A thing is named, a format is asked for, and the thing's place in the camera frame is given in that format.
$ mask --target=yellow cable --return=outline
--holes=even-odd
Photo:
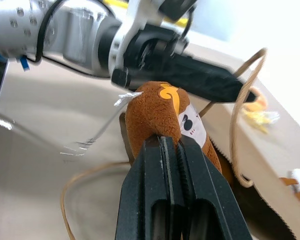
[[[127,9],[128,8],[128,3],[120,0],[102,0],[104,4],[110,5],[110,6],[116,6],[119,8]],[[188,22],[187,18],[180,18],[178,21],[174,22],[171,19],[165,17],[164,18],[165,22],[175,24],[181,28],[185,28]]]

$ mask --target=stuffed monkey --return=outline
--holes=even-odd
[[[222,173],[216,151],[185,90],[167,82],[149,81],[137,92],[142,94],[128,104],[125,113],[127,138],[134,158],[138,156],[143,142],[154,134],[172,137],[175,145],[181,135],[185,135],[199,144],[203,153]]]

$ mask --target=brown plush toy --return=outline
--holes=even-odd
[[[200,145],[203,153],[222,173],[217,153],[185,90],[167,82],[149,81],[139,87],[137,92],[142,94],[128,104],[125,113],[127,136],[122,132],[123,116],[120,119],[123,139],[128,138],[133,155],[130,164],[138,156],[143,142],[152,135],[172,137],[175,145],[181,135],[185,135]]]

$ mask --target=brown string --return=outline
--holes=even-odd
[[[65,209],[65,196],[67,193],[67,190],[69,187],[71,187],[74,183],[76,183],[78,180],[85,178],[91,174],[95,174],[98,173],[100,171],[112,168],[112,167],[116,167],[116,166],[121,166],[121,165],[128,165],[129,162],[111,162],[111,163],[105,163],[102,164],[100,166],[88,169],[87,171],[84,171],[83,173],[74,176],[73,178],[71,178],[66,185],[64,186],[62,193],[61,193],[61,197],[60,197],[60,207],[61,207],[61,212],[62,212],[62,217],[64,220],[64,224],[65,224],[65,228],[66,231],[68,232],[69,238],[70,240],[76,240],[73,232],[71,231],[67,216],[66,216],[66,209]]]
[[[232,161],[232,169],[235,177],[238,179],[238,182],[245,188],[251,187],[254,183],[251,180],[246,180],[240,171],[239,162],[238,162],[238,148],[237,148],[237,133],[238,133],[238,115],[242,109],[244,102],[246,101],[250,87],[255,82],[257,75],[263,67],[263,64],[266,60],[267,50],[262,48],[256,54],[254,54],[248,61],[246,61],[235,73],[236,77],[242,75],[256,60],[260,59],[258,65],[252,71],[248,80],[243,84],[238,97],[235,101],[231,120],[230,120],[230,158]],[[209,109],[214,105],[213,102],[209,102],[208,105],[199,113],[200,117],[203,117]]]

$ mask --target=black eyes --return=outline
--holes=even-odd
[[[193,123],[191,120],[188,119],[188,115],[184,115],[183,121],[184,121],[183,124],[184,130],[189,131],[192,128]]]

